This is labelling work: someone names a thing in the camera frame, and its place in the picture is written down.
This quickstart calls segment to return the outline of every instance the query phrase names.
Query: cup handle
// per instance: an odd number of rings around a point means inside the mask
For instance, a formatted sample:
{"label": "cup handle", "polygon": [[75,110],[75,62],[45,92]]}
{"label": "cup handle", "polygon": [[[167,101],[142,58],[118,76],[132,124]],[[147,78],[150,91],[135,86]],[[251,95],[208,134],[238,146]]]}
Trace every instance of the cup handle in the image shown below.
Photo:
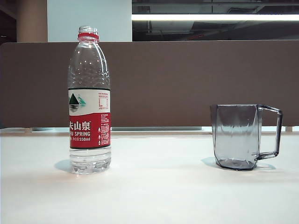
{"label": "cup handle", "polygon": [[265,109],[269,110],[272,112],[277,113],[277,128],[276,128],[276,148],[273,152],[268,152],[268,153],[260,153],[256,160],[264,160],[268,158],[273,158],[278,156],[279,154],[279,144],[280,144],[280,134],[281,134],[281,125],[282,125],[282,111],[280,109],[270,107],[270,106],[265,106],[265,105],[259,105],[259,109]]}

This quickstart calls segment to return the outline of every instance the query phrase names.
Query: plastic bottle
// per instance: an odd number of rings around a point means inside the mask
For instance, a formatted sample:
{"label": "plastic bottle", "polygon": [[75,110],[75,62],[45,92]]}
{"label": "plastic bottle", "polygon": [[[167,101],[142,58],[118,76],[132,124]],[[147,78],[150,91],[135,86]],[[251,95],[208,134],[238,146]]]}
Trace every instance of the plastic bottle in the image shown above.
{"label": "plastic bottle", "polygon": [[100,172],[110,164],[110,76],[96,28],[81,26],[68,71],[70,159],[73,172]]}

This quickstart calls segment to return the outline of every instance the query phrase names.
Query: gray transparent cup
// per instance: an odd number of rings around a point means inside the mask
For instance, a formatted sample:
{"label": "gray transparent cup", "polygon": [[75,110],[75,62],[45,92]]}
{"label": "gray transparent cup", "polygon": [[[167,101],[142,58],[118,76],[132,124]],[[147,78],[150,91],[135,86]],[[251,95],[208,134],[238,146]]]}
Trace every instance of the gray transparent cup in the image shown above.
{"label": "gray transparent cup", "polygon": [[[282,125],[282,111],[265,105],[212,105],[211,120],[216,163],[223,168],[251,170],[258,160],[276,157]],[[276,147],[260,153],[262,112],[277,113]]]}

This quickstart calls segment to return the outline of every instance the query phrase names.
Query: fluorescent light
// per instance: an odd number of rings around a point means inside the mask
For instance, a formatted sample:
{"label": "fluorescent light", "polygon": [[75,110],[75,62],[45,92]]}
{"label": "fluorescent light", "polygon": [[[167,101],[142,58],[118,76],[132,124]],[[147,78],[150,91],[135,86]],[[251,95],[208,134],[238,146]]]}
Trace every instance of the fluorescent light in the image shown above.
{"label": "fluorescent light", "polygon": [[299,14],[133,14],[133,21],[299,21]]}

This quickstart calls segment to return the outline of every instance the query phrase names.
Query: green mountain logo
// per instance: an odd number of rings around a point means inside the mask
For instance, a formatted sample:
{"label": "green mountain logo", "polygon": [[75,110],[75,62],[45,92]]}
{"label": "green mountain logo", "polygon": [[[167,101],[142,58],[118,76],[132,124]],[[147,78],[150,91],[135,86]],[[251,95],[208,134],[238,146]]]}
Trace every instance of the green mountain logo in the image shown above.
{"label": "green mountain logo", "polygon": [[75,97],[74,94],[69,97],[69,108],[71,112],[76,112],[79,107],[85,107],[86,102],[78,96],[78,98]]}
{"label": "green mountain logo", "polygon": [[77,98],[75,97],[74,94],[71,95],[69,104],[70,104],[70,105],[78,105],[78,104],[79,104],[79,102],[77,101]]}
{"label": "green mountain logo", "polygon": [[85,101],[81,97],[78,97],[78,99],[79,99],[79,104],[86,104]]}

